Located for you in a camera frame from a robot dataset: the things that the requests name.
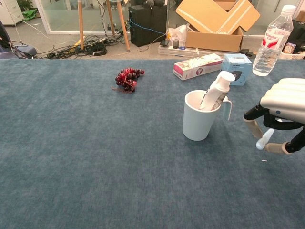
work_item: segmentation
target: plastic bag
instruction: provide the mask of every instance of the plastic bag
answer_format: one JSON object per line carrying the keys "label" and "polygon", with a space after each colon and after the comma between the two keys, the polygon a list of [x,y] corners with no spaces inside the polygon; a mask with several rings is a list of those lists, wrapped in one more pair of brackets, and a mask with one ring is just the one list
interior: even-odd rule
{"label": "plastic bag", "polygon": [[36,17],[37,9],[22,12],[24,21],[29,21]]}
{"label": "plastic bag", "polygon": [[186,28],[187,28],[188,24],[186,25],[181,25],[175,29],[173,28],[169,28],[168,32],[169,32],[169,39],[171,41],[171,44],[173,43],[173,40],[178,39],[179,40],[179,46],[184,47],[185,46],[185,41],[186,41]]}

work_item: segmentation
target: easel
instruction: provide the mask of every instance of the easel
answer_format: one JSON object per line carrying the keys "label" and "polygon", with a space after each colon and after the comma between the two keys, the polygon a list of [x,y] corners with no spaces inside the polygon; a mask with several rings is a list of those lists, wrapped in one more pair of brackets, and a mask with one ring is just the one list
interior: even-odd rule
{"label": "easel", "polygon": [[[125,39],[126,49],[127,49],[127,51],[129,51],[130,48],[129,48],[129,43],[128,43],[128,37],[127,37],[127,32],[126,32],[126,27],[125,27],[125,22],[124,22],[124,16],[123,16],[123,10],[122,10],[121,1],[120,0],[116,0],[116,4],[117,4],[117,7],[118,7],[118,11],[119,11],[119,16],[120,16],[120,21],[121,21],[121,25],[122,25],[123,35],[124,35],[124,39]],[[107,5],[108,13],[109,13],[111,31],[112,31],[112,34],[114,35],[114,26],[113,26],[112,13],[111,13],[111,8],[110,8],[109,0],[106,0],[106,5]]]}
{"label": "easel", "polygon": [[[82,22],[82,4],[81,4],[81,0],[78,0],[77,2],[78,2],[78,14],[79,14],[79,21],[80,21],[81,49],[83,50],[84,49],[84,38],[83,38],[83,22]],[[127,49],[127,51],[129,51],[130,48],[129,48],[129,43],[128,43],[128,37],[127,37],[127,31],[126,31],[125,22],[124,22],[124,16],[123,16],[121,1],[116,0],[116,4],[117,4],[117,7],[118,7],[118,11],[119,11],[119,16],[120,16],[123,35],[124,35],[124,39],[125,39],[126,49]],[[109,13],[111,31],[112,31],[112,34],[114,35],[114,26],[113,26],[113,19],[112,19],[112,13],[111,13],[109,0],[106,0],[106,5],[107,5],[108,13]]]}

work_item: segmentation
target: power strip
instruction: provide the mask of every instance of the power strip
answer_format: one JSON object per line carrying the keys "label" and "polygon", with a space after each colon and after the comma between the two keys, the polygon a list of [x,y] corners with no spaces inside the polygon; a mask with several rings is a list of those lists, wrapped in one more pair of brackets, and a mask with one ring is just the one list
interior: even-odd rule
{"label": "power strip", "polygon": [[186,48],[182,49],[174,49],[172,46],[162,47],[159,45],[158,53],[160,55],[170,55],[170,56],[181,56],[181,57],[201,57],[205,55],[209,55],[215,53],[221,57],[223,57],[227,53],[235,53],[235,52],[220,52],[220,51],[213,51],[213,50],[203,50],[203,49],[192,49]]}

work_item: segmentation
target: white mug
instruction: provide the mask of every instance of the white mug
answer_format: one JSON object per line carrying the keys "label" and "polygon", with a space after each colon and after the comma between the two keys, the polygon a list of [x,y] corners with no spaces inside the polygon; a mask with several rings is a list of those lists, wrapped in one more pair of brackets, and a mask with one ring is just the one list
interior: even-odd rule
{"label": "white mug", "polygon": [[191,91],[184,98],[183,134],[193,141],[201,141],[208,136],[220,107],[224,108],[224,117],[227,120],[230,119],[232,102],[228,100],[227,96],[215,110],[199,110],[205,92],[203,90]]}

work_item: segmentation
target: grapes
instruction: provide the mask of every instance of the grapes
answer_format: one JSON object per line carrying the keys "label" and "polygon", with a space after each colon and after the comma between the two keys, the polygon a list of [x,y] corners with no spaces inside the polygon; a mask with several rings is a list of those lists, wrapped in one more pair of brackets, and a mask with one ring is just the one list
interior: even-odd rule
{"label": "grapes", "polygon": [[115,77],[115,81],[117,85],[123,87],[124,91],[134,92],[135,87],[137,86],[135,80],[140,77],[140,74],[144,73],[145,71],[143,69],[125,68],[118,73],[117,77]]}
{"label": "grapes", "polygon": [[127,80],[131,80],[132,77],[133,77],[132,74],[131,74],[131,73],[128,73],[126,79],[127,79]]}

